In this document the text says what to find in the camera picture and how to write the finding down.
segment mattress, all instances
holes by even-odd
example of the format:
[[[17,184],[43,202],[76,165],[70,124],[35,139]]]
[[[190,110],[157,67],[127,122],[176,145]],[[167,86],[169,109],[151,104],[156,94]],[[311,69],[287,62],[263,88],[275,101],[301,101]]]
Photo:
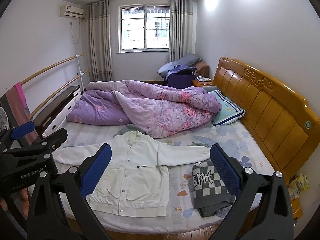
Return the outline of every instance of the mattress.
[[[110,140],[123,126],[93,126],[67,122],[64,128],[68,139],[61,147],[83,146]],[[236,121],[232,124],[213,127],[209,122],[178,134],[157,139],[169,145],[204,145],[211,147],[219,143],[227,155],[235,157],[244,167],[252,167],[257,173],[272,175],[273,167],[268,162],[250,133]],[[57,163],[59,172],[70,166]],[[101,224],[108,230],[137,234],[170,234],[198,230],[221,223],[229,208],[222,209],[212,217],[202,218],[193,208],[193,163],[169,168],[170,197],[165,217],[137,218],[94,211]],[[68,217],[73,218],[70,205],[64,193],[61,200]],[[258,207],[261,194],[257,194],[251,210]]]

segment finger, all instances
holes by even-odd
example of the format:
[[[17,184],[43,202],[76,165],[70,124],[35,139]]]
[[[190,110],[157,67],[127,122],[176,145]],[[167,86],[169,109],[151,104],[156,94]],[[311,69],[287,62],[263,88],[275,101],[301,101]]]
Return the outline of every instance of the finger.
[[[29,201],[23,201],[22,203],[22,213],[23,215],[26,217],[28,216],[28,212],[29,212]]]
[[[26,188],[20,190],[22,200],[28,200],[28,190]]]
[[[0,199],[0,206],[3,208],[4,211],[8,210],[7,203],[4,201],[4,199]]]

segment purple floral comforter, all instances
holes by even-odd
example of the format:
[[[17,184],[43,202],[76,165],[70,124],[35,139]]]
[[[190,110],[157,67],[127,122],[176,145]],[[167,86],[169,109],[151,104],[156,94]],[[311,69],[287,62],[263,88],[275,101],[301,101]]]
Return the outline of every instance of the purple floral comforter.
[[[94,125],[133,123],[163,138],[208,122],[222,109],[202,88],[175,89],[123,80],[91,82],[68,120]]]

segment wooden nightstand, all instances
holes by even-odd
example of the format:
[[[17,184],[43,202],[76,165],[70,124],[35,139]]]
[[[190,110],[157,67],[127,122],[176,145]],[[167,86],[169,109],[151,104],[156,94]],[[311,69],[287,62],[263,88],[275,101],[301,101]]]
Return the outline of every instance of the wooden nightstand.
[[[209,87],[212,86],[212,82],[206,82],[206,85],[204,85],[204,82],[199,82],[195,79],[192,81],[192,85],[195,87]]]

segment wooden barre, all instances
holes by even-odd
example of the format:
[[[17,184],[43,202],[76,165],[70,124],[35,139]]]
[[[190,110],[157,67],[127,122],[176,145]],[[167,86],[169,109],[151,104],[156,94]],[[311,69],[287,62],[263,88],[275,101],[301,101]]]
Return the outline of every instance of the wooden barre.
[[[32,111],[32,113],[28,116],[29,119],[31,119],[46,103],[48,103],[55,95],[57,95],[60,91],[62,91],[64,88],[66,88],[68,85],[70,85],[73,81],[77,80],[79,77],[81,77],[81,74],[77,75],[74,79],[70,80],[68,83],[60,87],[58,90],[56,90],[53,94],[51,94],[45,101],[43,101],[35,110]]]
[[[21,85],[27,83],[28,81],[30,81],[31,79],[35,78],[36,76],[42,74],[43,72],[46,72],[47,70],[52,69],[52,68],[54,68],[54,67],[56,67],[56,66],[58,66],[58,65],[60,65],[60,64],[62,64],[62,63],[65,63],[65,62],[67,62],[67,61],[69,61],[69,60],[72,60],[72,59],[74,59],[74,58],[76,58],[76,57],[77,57],[77,56],[75,55],[75,56],[72,56],[72,57],[70,57],[70,58],[66,58],[66,59],[64,59],[64,60],[62,60],[62,61],[59,61],[59,62],[57,62],[57,63],[55,63],[55,64],[50,65],[49,67],[46,67],[46,68],[44,68],[44,69],[42,69],[42,70],[39,70],[37,73],[34,73],[33,75],[31,75],[31,76],[27,77],[26,79],[24,79],[24,80],[21,82]]]

